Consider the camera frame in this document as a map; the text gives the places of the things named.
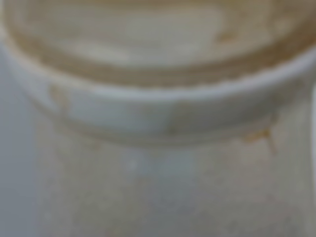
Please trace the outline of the pink label drink bottle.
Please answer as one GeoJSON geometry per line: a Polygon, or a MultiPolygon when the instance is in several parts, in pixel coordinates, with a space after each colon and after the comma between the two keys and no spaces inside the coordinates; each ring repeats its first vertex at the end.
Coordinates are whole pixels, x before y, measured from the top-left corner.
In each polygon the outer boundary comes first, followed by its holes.
{"type": "Polygon", "coordinates": [[[41,237],[313,237],[313,0],[3,0],[41,237]]]}

